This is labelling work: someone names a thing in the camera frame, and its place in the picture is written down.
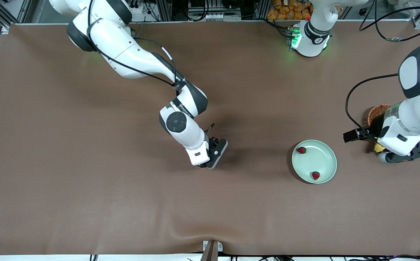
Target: red strawberry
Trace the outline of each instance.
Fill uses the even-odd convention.
[[[305,154],[306,149],[305,149],[305,147],[299,147],[299,148],[297,149],[297,152],[299,152],[300,154]]]
[[[314,180],[317,180],[317,179],[319,179],[319,178],[320,178],[320,173],[319,173],[319,172],[317,172],[317,171],[314,171],[314,172],[312,173],[312,177],[313,177],[313,179],[314,179]]]

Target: brown tabletop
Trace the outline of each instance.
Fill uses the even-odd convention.
[[[208,239],[229,254],[420,254],[420,159],[384,165],[368,142],[342,140],[351,87],[396,73],[420,37],[388,43],[358,26],[339,22],[304,58],[263,22],[145,25],[207,94],[197,122],[229,142],[206,170],[158,122],[172,88],[120,77],[65,26],[13,25],[0,38],[0,254],[195,252]],[[350,110],[403,99],[398,79],[374,81]],[[290,162],[306,139],[336,153],[323,185]]]

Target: wicker basket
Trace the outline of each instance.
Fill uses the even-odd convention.
[[[381,104],[378,106],[374,106],[373,109],[368,113],[368,117],[366,118],[366,122],[368,123],[368,126],[371,125],[371,121],[376,118],[377,116],[383,114],[387,111],[392,105],[389,104]]]

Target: round plate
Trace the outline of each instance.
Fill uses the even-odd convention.
[[[305,147],[306,153],[297,152],[299,147]],[[322,184],[333,178],[337,170],[337,159],[333,150],[319,140],[300,142],[292,153],[292,165],[299,177],[306,182]],[[312,172],[320,173],[320,178],[314,180]]]

